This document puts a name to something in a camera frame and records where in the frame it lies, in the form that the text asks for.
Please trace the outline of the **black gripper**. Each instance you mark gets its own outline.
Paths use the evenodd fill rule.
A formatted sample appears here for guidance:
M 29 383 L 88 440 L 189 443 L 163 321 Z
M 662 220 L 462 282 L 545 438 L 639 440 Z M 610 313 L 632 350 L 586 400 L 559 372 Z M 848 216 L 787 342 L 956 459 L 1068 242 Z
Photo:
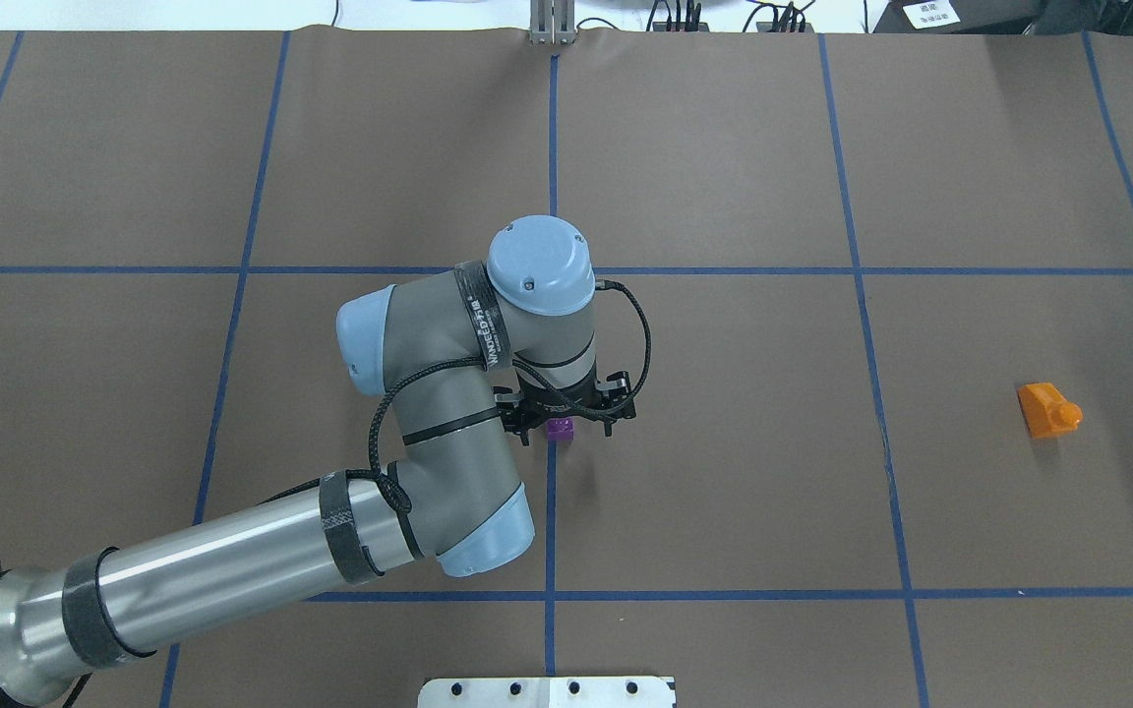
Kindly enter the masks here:
M 633 420 L 638 382 L 629 372 L 615 372 L 599 381 L 589 372 L 579 382 L 557 385 L 530 369 L 517 373 L 517 389 L 494 389 L 501 425 L 525 444 L 531 432 L 543 430 L 550 418 L 572 417 L 576 423 L 598 423 L 604 438 L 615 434 L 617 423 Z

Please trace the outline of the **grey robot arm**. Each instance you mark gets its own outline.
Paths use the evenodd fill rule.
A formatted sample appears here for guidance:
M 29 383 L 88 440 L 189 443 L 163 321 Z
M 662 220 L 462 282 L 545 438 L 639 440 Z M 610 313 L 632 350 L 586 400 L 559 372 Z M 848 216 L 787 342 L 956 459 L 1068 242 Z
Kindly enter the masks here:
M 644 389 L 597 375 L 602 291 L 630 295 L 595 276 L 578 228 L 529 215 L 485 259 L 342 305 L 342 362 L 380 402 L 366 466 L 51 572 L 0 561 L 0 707 L 73 702 L 97 672 L 423 557 L 467 577 L 522 555 L 535 529 L 506 435 L 566 417 L 612 429 Z

